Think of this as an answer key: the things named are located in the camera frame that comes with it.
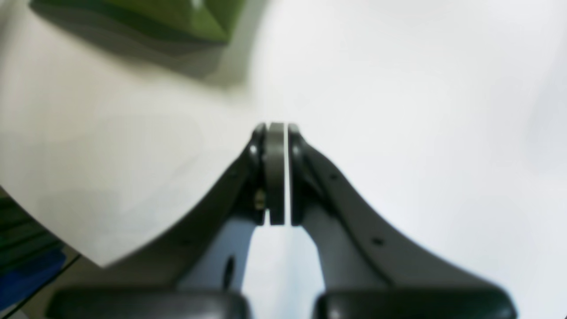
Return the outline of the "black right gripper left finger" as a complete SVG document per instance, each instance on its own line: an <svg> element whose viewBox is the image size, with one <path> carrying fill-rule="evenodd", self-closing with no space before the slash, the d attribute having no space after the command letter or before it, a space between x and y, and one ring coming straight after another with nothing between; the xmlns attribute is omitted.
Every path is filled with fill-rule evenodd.
<svg viewBox="0 0 567 319"><path fill-rule="evenodd" d="M255 228L285 223L285 125L260 124L200 202L104 272L57 291L49 319L251 319L242 295Z"/></svg>

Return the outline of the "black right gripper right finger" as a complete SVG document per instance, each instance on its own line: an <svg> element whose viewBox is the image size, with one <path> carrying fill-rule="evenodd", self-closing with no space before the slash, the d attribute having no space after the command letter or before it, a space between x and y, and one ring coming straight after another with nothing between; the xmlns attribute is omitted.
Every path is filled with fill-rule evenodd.
<svg viewBox="0 0 567 319"><path fill-rule="evenodd" d="M318 252L314 319L516 319L504 289L422 248L379 216L288 127L291 223Z"/></svg>

